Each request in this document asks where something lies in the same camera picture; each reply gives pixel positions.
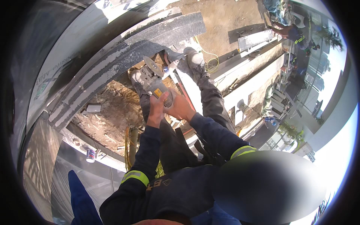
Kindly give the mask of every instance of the hand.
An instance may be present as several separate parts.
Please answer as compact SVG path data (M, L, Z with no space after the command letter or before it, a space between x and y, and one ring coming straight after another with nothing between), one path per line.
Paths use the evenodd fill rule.
M164 112L175 117L178 120L187 120L190 122L195 115L185 96L177 93L174 89L169 88L172 93L173 104L169 108L164 108Z
M160 128L160 122L164 118L164 101L169 96L169 92L164 92L160 98L154 95L150 97L150 113L146 125Z

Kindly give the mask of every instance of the angle grinder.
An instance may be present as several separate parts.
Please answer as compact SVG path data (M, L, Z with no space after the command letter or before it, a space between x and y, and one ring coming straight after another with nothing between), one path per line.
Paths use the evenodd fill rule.
M152 59L144 56L145 65L140 68L140 78L144 81L144 90L150 91L156 98L159 98L162 93L169 91L169 89L163 84L162 77L164 72ZM169 91L169 96L164 102L165 107L172 105L172 93Z

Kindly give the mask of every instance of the worker's arm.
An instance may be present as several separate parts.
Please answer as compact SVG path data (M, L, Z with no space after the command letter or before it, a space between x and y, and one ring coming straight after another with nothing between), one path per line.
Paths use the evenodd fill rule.
M165 108L164 112L177 119L187 120L197 134L210 146L213 146L225 160L256 150L247 141L242 140L212 118L196 113L183 95L178 93L172 95L176 96L174 106L169 109Z
M135 163L131 170L124 174L119 189L106 199L100 207L100 217L104 224L132 224L136 218L136 212L131 210L133 201L145 196L149 181L156 175L156 167L159 163L160 148L160 122L164 117L164 100L168 93L164 93L159 99L150 97L150 113L141 135L139 150L135 155Z

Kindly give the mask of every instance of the construction site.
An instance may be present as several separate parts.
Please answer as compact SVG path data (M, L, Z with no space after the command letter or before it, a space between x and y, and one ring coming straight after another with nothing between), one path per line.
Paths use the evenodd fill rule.
M309 82L312 58L272 29L281 28L274 22L290 26L299 18L304 24L304 17L316 24L317 17L308 8L282 0L275 5L282 12L278 18L269 10L269 1L261 0L65 2L76 16L49 48L32 92L24 94L30 99L28 112L22 115L26 125L15 123L14 131L21 133L22 128L29 134L18 153L22 160L14 161L22 164L25 190L46 220L70 224L74 218L68 184L63 182L69 170L78 173L98 211L134 164L146 122L130 80L132 71L153 64L151 68L157 68L150 70L153 76L160 73L165 87L184 95L191 108L203 114L186 48L203 56L238 137L259 150L313 158L316 149L310 138L315 138L336 104L328 114L320 110L318 83ZM304 25L302 34L315 40L311 29ZM320 45L317 52L326 51L326 45ZM174 71L166 73L173 62L177 62ZM329 65L321 66L329 70ZM181 129L189 149L201 159L195 147L198 136L190 124L167 114L165 119L174 130ZM304 130L305 139L279 130L283 123ZM20 142L13 140L12 145L20 147ZM89 149L95 153L93 161L88 160Z

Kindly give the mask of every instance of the paint can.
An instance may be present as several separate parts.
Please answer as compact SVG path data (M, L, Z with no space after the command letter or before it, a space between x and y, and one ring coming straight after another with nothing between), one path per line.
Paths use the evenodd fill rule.
M87 157L86 157L87 162L90 162L90 163L95 162L95 150L88 148L86 155L87 155Z

